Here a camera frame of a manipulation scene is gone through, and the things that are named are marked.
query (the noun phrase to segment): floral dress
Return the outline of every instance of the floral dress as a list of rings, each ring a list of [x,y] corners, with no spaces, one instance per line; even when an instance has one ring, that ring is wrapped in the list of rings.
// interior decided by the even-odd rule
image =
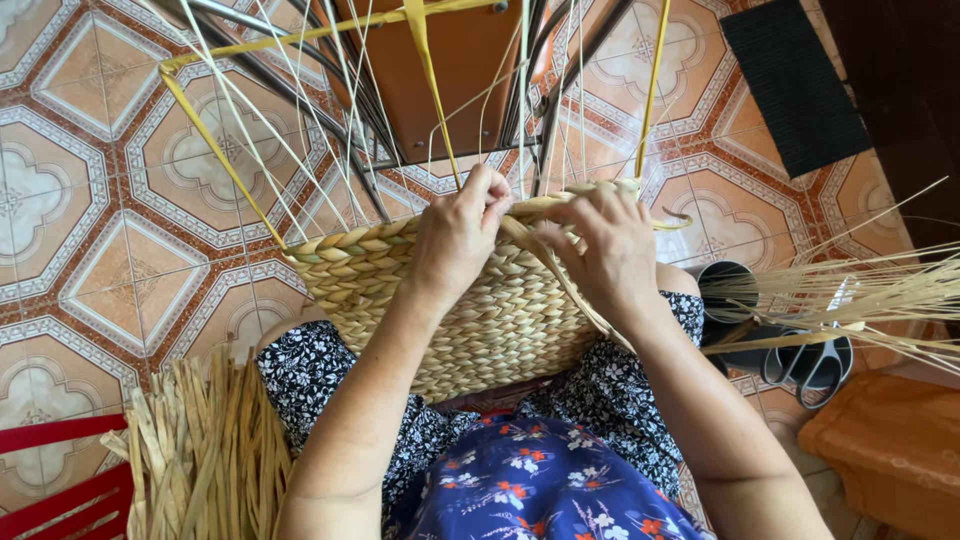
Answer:
[[[676,292],[661,291],[660,295],[670,303],[686,335],[699,345],[703,300]],[[329,321],[291,329],[257,354],[256,364],[267,396],[294,450],[302,450],[326,401],[355,361],[356,356]],[[581,357],[577,368],[524,398],[514,413],[517,417],[556,418],[589,428],[594,438],[606,445],[606,452],[619,455],[668,499],[679,497],[680,450],[660,418],[639,359],[611,341],[597,341]],[[404,494],[419,493],[411,486],[422,484],[424,472],[476,427],[479,419],[475,412],[441,413],[420,396],[408,397],[394,455],[383,479],[385,538],[396,537],[417,510],[418,505],[409,500],[401,503]],[[658,540],[656,535],[650,538]]]
[[[714,538],[584,426],[548,418],[484,422],[405,496],[418,508],[400,538]]]

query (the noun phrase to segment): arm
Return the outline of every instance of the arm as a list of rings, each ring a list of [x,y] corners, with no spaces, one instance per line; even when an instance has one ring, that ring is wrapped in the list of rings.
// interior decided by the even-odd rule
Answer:
[[[690,342],[657,291],[657,246],[646,205],[595,189],[547,217],[574,224],[586,240],[580,255],[559,228],[540,230],[594,308],[634,346],[720,537],[830,538],[773,433]]]
[[[303,447],[284,498],[280,538],[380,537],[380,485],[410,384],[434,330],[490,256],[510,203],[504,178],[477,165],[461,193],[424,211],[411,278],[397,289]]]

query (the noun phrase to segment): tiled floor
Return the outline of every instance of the tiled floor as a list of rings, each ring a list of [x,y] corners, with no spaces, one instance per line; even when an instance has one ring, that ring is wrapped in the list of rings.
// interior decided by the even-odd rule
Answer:
[[[804,5],[842,73],[815,2]],[[234,5],[255,12],[251,3]],[[579,87],[569,94],[574,100],[561,111],[562,138],[549,163],[551,189],[632,173],[658,5],[636,2],[586,67],[582,117]],[[732,258],[762,270],[892,204],[873,152],[787,177],[717,22],[749,7],[750,0],[673,3],[643,197],[656,212],[666,207],[696,222],[660,233],[663,261]],[[299,27],[287,3],[268,0],[265,8],[280,26]],[[587,0],[585,8],[592,20],[599,4]],[[186,52],[184,43],[133,0],[24,0],[10,10],[0,15],[0,429],[118,410],[172,357],[204,356],[225,342],[246,357],[265,329],[299,312],[305,291],[159,81],[156,62]],[[576,43],[576,27],[567,37],[561,26],[555,68],[573,55],[567,44]],[[279,56],[270,60],[283,64]],[[319,73],[307,63],[302,76],[323,88]],[[551,84],[557,73],[548,74]],[[362,211],[337,182],[342,173],[323,135],[243,73],[228,76],[316,173],[314,183],[267,124],[213,84],[206,66],[180,71],[187,97],[281,234],[293,240],[297,230],[258,175],[228,113],[231,102],[308,234],[340,223],[318,187],[349,226],[372,219],[356,181]],[[511,178],[518,174],[516,154],[483,159]],[[448,165],[437,162],[429,173],[420,166],[385,172],[380,185],[388,211],[401,216],[450,191],[453,181]],[[907,245],[890,214],[840,247],[863,256]],[[749,377],[735,383],[808,474],[838,538],[877,527],[844,513],[836,475],[796,447],[808,413],[781,389],[764,390]],[[0,513],[108,467],[106,456],[92,440],[0,456]],[[684,497],[699,508],[694,491]]]

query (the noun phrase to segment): woman's right hand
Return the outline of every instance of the woman's right hand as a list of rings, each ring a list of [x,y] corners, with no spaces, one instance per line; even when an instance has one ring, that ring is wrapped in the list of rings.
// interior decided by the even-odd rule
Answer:
[[[664,315],[672,320],[670,306],[657,289],[657,240],[645,203],[611,184],[600,184],[548,209],[544,217],[574,225],[586,241],[581,255],[560,227],[543,224],[537,229],[538,238],[554,249],[580,292],[615,328],[625,332]]]

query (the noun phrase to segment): blue floral skirt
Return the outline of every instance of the blue floral skirt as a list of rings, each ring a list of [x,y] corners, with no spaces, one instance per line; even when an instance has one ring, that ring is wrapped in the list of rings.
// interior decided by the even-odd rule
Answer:
[[[699,346],[703,300],[675,292],[660,294],[669,301],[686,335]],[[256,356],[267,395],[296,451],[302,450],[326,401],[355,361],[329,321],[289,330]],[[660,418],[638,358],[619,345],[597,341],[576,369],[525,397],[514,413],[586,426],[664,495],[679,497],[680,450]],[[438,412],[414,394],[407,398],[394,456],[383,479],[385,529],[396,529],[397,521],[403,520],[406,512],[396,505],[414,479],[479,418],[462,410]]]

